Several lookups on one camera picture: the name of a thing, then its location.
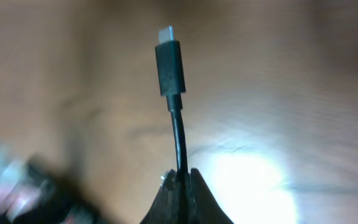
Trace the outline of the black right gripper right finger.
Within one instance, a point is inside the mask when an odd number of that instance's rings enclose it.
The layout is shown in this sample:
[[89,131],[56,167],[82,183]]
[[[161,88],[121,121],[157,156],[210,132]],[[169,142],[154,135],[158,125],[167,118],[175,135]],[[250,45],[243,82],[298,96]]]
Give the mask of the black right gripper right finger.
[[198,169],[190,172],[192,192],[195,199],[195,223],[200,224],[233,224],[223,212],[211,193],[207,183]]

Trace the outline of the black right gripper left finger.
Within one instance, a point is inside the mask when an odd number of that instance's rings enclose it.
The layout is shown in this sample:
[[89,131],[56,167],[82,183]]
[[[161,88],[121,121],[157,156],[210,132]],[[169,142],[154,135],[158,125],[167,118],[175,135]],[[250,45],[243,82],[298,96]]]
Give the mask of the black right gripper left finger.
[[177,224],[180,218],[180,184],[174,170],[166,171],[152,205],[140,224]]

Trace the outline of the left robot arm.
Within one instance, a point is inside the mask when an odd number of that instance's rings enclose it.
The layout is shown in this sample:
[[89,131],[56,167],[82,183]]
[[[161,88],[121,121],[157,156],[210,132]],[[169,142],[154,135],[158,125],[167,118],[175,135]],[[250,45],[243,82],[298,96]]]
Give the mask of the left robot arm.
[[102,224],[107,220],[71,182],[11,156],[0,143],[0,224]]

